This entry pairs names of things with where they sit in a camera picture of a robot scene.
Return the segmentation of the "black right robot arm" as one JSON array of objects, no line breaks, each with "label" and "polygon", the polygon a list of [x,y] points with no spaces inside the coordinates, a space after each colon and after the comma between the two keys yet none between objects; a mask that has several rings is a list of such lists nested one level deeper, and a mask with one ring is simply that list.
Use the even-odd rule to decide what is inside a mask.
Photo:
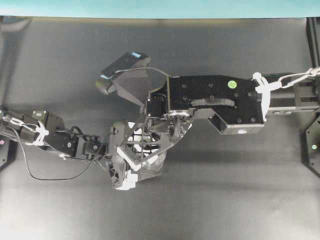
[{"label": "black right robot arm", "polygon": [[158,160],[196,120],[209,121],[222,135],[248,135],[258,133],[270,115],[318,110],[320,71],[256,72],[248,79],[168,75],[163,86],[138,95],[143,103],[141,117],[116,150],[134,171]]}]

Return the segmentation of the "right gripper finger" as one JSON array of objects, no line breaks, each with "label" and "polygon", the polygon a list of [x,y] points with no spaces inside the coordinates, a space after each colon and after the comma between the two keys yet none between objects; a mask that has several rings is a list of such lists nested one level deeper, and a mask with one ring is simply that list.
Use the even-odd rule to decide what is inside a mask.
[{"label": "right gripper finger", "polygon": [[149,159],[147,162],[140,162],[140,155],[141,155],[141,147],[140,142],[142,141],[142,129],[140,128],[140,117],[135,122],[135,125],[132,128],[130,136],[133,136],[133,141],[126,140],[124,141],[125,144],[133,145],[138,152],[134,152],[131,150],[130,147],[117,148],[117,153],[124,158],[124,160],[129,164],[130,168],[137,172],[143,165],[145,165],[147,162],[153,163],[157,158],[158,155],[155,155],[151,159]]}]

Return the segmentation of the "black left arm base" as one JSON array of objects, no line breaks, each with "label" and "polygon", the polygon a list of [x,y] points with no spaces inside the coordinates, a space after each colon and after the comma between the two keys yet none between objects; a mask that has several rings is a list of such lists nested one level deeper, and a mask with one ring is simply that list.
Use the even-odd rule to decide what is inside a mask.
[{"label": "black left arm base", "polygon": [[0,136],[0,171],[16,160],[18,143],[5,136]]}]

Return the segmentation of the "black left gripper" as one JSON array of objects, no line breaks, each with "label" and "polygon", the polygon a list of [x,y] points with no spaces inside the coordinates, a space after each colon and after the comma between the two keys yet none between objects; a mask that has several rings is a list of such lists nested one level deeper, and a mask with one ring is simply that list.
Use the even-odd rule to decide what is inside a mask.
[{"label": "black left gripper", "polygon": [[[129,135],[135,122],[125,120],[116,121],[110,128],[110,135],[101,140],[100,136],[84,134],[78,126],[74,127],[74,135],[79,138],[78,145],[80,152],[74,158],[77,161],[91,162],[100,160],[109,153],[116,153],[117,148],[131,148],[133,152],[138,152],[133,144],[125,144],[125,141],[133,141],[133,136]],[[119,155],[108,156],[106,163],[111,177],[112,188],[118,191],[128,191],[136,187],[138,175],[132,173],[129,164]]]}]

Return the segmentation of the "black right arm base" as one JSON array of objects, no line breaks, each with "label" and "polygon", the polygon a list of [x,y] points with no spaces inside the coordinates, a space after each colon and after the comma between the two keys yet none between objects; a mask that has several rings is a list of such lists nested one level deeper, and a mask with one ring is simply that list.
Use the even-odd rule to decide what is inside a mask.
[{"label": "black right arm base", "polygon": [[320,113],[304,132],[302,163],[320,178]]}]

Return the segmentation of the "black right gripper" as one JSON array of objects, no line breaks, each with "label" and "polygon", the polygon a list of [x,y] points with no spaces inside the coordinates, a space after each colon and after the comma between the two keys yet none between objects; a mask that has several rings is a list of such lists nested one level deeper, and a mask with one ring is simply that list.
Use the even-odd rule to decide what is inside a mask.
[{"label": "black right gripper", "polygon": [[225,75],[168,77],[149,92],[139,118],[145,163],[177,144],[195,120],[208,120],[222,135],[256,134],[264,126],[258,82]]}]

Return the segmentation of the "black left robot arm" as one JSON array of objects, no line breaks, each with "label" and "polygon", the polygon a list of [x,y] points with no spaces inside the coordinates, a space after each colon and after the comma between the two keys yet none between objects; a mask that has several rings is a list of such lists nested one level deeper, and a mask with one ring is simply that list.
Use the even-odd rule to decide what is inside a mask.
[{"label": "black left robot arm", "polygon": [[78,126],[66,128],[60,117],[46,110],[35,110],[29,116],[1,106],[0,134],[17,142],[22,149],[32,146],[63,160],[98,163],[109,172],[116,190],[128,191],[138,182],[138,175],[127,166],[116,169],[107,152],[107,143],[99,136],[84,134]]}]

